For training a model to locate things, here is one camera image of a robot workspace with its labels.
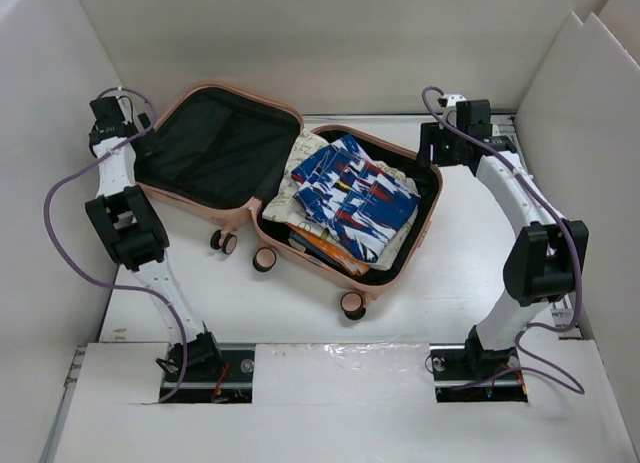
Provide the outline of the blue white patterned shorts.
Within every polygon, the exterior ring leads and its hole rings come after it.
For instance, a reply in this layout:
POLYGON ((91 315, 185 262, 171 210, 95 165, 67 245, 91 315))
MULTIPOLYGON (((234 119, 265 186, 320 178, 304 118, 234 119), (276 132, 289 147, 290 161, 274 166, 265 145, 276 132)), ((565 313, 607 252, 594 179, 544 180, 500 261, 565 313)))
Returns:
POLYGON ((290 172, 295 199, 351 255, 376 263, 417 209, 416 189, 379 168, 348 134, 290 172))

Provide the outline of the pink hard-shell suitcase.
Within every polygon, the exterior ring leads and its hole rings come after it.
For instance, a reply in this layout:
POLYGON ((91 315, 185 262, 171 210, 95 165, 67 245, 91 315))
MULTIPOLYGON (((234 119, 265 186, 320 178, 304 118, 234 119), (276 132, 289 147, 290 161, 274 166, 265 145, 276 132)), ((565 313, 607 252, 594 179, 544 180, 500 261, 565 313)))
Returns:
POLYGON ((403 272, 424 239, 442 185, 433 165, 419 167, 417 154, 346 126, 306 130, 294 109, 223 84, 203 84, 186 93, 157 123, 160 151, 136 157, 135 178, 145 193, 215 223, 210 245, 231 253, 236 231, 251 223, 260 237, 254 268, 269 271, 279 256, 310 267, 345 289, 340 305, 352 320, 403 272), (408 237, 392 267, 352 276, 288 242, 290 228, 262 217, 276 196, 285 164, 303 131, 329 142, 352 134, 375 160, 414 179, 421 202, 408 237))

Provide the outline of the orange white tie-dye shorts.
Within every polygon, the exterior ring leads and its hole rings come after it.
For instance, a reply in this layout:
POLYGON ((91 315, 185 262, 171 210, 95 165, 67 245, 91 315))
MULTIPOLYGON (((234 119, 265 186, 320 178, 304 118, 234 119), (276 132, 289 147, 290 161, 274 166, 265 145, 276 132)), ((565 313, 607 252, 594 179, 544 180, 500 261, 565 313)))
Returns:
POLYGON ((330 236, 313 235, 315 236, 315 243, 320 250, 317 253, 311 253, 312 255, 326 263, 341 266, 352 276, 362 276, 370 270, 367 264, 353 258, 346 250, 342 249, 338 243, 334 242, 330 236))

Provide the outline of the cream patterned shorts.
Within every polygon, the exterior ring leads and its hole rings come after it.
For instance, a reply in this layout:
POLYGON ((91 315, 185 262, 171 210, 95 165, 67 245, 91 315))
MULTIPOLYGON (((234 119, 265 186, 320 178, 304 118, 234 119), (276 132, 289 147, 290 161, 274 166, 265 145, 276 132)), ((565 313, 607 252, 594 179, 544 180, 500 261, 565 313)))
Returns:
POLYGON ((362 276, 392 267, 420 202, 414 179, 373 159, 354 135, 329 142, 303 131, 262 217, 287 225, 292 240, 362 276))

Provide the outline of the grey-blue cloth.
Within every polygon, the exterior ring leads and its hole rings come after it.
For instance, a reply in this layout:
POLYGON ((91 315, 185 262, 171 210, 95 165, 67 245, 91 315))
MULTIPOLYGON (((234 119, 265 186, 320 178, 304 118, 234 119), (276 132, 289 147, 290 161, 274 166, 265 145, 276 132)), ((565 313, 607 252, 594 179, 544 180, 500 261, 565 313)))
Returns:
POLYGON ((290 233, 288 237, 289 244, 302 251, 308 253, 317 253, 320 248, 315 243, 315 236, 302 228, 289 224, 290 233))

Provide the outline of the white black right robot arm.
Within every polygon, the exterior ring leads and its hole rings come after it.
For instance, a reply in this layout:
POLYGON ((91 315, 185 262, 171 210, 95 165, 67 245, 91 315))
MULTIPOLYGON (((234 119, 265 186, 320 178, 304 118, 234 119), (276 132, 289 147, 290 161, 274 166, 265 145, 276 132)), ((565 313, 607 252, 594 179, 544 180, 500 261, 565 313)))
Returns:
POLYGON ((418 160, 433 166, 464 166, 492 194, 515 235, 504 263, 504 290, 489 314, 469 332, 461 362, 472 385, 509 371, 524 333, 550 303, 582 297, 582 270, 589 230, 556 210, 525 170, 513 140, 495 135, 488 100, 469 100, 428 86, 437 103, 434 122, 421 127, 418 160))

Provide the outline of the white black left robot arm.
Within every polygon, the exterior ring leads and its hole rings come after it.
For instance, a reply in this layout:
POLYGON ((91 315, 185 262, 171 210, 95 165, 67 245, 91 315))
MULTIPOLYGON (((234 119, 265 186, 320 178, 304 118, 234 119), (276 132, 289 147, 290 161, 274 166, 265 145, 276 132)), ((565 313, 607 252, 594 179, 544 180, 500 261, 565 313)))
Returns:
POLYGON ((165 323, 171 348, 157 364, 179 381, 213 380, 225 367, 222 352, 180 290, 168 260, 167 232, 135 181, 136 151, 126 141, 137 133, 133 110, 116 96, 100 96, 90 107, 96 118, 90 148, 100 163, 87 216, 108 255, 134 276, 165 323))

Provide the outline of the white foam board front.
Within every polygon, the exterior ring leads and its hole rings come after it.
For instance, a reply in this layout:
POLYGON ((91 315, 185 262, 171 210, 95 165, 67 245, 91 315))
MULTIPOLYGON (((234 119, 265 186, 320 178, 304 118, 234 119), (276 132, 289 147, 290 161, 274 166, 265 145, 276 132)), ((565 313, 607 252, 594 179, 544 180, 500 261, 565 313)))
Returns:
POLYGON ((162 343, 84 356, 59 462, 632 462, 593 344, 543 349, 585 387, 528 376, 524 403, 440 403, 422 344, 260 345, 248 404, 160 404, 162 343))

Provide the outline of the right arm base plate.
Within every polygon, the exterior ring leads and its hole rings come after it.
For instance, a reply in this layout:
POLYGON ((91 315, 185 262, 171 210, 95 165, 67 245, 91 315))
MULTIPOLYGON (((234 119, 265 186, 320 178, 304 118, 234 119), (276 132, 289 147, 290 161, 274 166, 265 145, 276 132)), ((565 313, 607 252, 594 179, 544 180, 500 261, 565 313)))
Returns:
POLYGON ((473 363, 464 344, 430 344, 425 368, 437 403, 528 402, 514 348, 473 363))

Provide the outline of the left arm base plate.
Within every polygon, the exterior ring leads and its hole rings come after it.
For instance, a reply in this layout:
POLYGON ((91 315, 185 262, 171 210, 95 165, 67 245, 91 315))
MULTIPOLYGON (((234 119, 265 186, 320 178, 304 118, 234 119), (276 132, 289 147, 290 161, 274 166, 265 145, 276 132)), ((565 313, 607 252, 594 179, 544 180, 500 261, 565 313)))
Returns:
POLYGON ((213 375, 188 370, 178 391, 165 403, 250 404, 255 368, 254 345, 223 344, 222 368, 213 375))

